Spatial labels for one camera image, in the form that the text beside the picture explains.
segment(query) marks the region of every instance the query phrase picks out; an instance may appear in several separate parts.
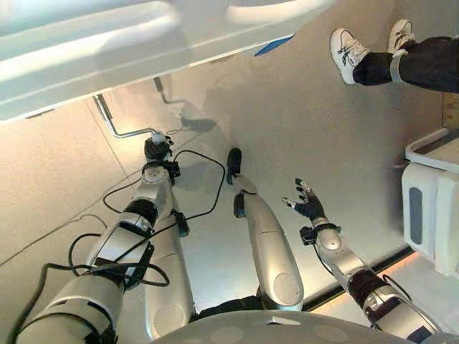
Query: blue tag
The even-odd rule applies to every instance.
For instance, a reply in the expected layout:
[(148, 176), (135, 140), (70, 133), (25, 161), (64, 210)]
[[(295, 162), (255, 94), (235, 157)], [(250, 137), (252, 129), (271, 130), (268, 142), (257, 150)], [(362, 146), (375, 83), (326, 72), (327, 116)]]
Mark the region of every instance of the blue tag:
[(293, 32), (289, 37), (280, 38), (275, 41), (272, 41), (271, 43), (266, 44), (259, 52), (257, 52), (257, 54), (255, 54), (255, 56), (260, 56), (266, 54), (267, 52), (270, 52), (271, 50), (279, 47), (280, 45), (290, 41), (293, 38), (293, 36), (295, 36), (295, 34), (296, 32)]

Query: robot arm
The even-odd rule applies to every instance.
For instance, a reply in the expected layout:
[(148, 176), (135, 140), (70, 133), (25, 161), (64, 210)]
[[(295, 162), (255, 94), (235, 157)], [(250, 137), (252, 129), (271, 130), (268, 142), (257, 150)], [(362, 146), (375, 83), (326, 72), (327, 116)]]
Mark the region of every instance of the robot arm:
[[(146, 151), (149, 145), (158, 148), (147, 140)], [(124, 292), (140, 281), (159, 287), (169, 285), (166, 274), (149, 264), (154, 247), (148, 238), (155, 223), (172, 211), (170, 183), (179, 169), (175, 163), (163, 160), (167, 154), (153, 151), (147, 154), (148, 163), (135, 196), (93, 247), (87, 260), (93, 268), (70, 281), (22, 329), (18, 343), (50, 343), (50, 339), (53, 343), (115, 343)], [(142, 280), (149, 267), (164, 280)]]
[(301, 192), (297, 203), (284, 198), (283, 202), (311, 220), (312, 228), (301, 229), (305, 245), (317, 245), (317, 252), (331, 274), (364, 311), (373, 327), (415, 343), (441, 332), (418, 307), (403, 294), (379, 278), (346, 244), (341, 228), (332, 224), (313, 190), (296, 179)]

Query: jeans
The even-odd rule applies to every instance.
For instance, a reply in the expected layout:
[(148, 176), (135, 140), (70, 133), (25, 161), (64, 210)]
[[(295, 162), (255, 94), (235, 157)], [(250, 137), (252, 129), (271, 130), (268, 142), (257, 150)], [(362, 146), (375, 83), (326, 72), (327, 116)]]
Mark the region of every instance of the jeans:
[[(408, 41), (401, 49), (399, 73), (403, 81), (428, 90), (459, 93), (459, 39), (432, 37), (421, 43)], [(392, 54), (370, 52), (354, 69), (354, 81), (366, 86), (392, 81)]]

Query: floor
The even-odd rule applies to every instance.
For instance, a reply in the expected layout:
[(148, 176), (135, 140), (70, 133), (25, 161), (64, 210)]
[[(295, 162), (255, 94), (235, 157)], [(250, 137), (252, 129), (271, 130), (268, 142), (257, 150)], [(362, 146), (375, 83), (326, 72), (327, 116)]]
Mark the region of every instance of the floor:
[[(347, 27), (372, 50), (384, 50), (397, 19), (408, 16), (418, 39), (452, 36), (459, 31), (458, 11), (458, 1), (341, 0), (270, 54), (237, 55), (165, 76), (173, 105), (162, 103), (152, 81), (122, 87), (105, 99), (119, 131), (161, 129), (174, 140), (176, 152), (194, 149), (225, 161), (232, 146), (240, 147), (243, 173), (283, 225), (309, 300), (334, 281), (313, 250), (301, 244), (298, 231), (307, 221), (280, 202), (282, 196), (295, 196), (294, 178), (314, 187), (351, 248), (368, 263), (378, 261), (403, 246), (401, 171), (394, 165), (408, 142), (441, 126), (440, 93), (409, 85), (346, 86), (330, 57), (329, 34)], [(65, 263), (77, 235), (103, 230), (93, 217), (59, 227), (82, 214), (114, 220), (100, 197), (124, 185), (126, 177), (135, 180), (145, 138), (111, 137), (91, 99), (0, 130), (6, 148), (1, 192), (7, 200), (0, 231), (3, 339), (33, 293), (39, 267)], [(180, 163), (174, 193), (182, 211), (208, 209), (218, 167), (186, 156)], [(128, 188), (110, 202), (121, 208), (132, 194)], [(189, 225), (191, 235), (182, 244), (197, 308), (253, 294), (257, 278), (247, 225), (232, 216), (230, 188), (223, 187), (212, 214)], [(90, 239), (82, 242), (75, 261), (82, 262), (89, 248)], [(69, 279), (66, 272), (51, 272), (33, 314)], [(126, 295), (122, 320), (131, 321), (120, 322), (120, 343), (146, 342), (142, 296), (141, 288)]]

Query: white sneaker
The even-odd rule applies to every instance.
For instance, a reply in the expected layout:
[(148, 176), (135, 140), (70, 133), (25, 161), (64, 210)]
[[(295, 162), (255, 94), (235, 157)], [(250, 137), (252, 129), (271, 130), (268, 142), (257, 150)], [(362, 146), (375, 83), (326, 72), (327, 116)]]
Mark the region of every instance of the white sneaker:
[(400, 50), (400, 47), (408, 41), (415, 41), (415, 36), (412, 33), (412, 25), (408, 19), (400, 19), (394, 24), (389, 34), (389, 44), (387, 52), (394, 54)]
[(354, 68), (369, 53), (369, 50), (345, 29), (337, 29), (331, 34), (330, 50), (344, 82), (348, 85), (355, 84)]

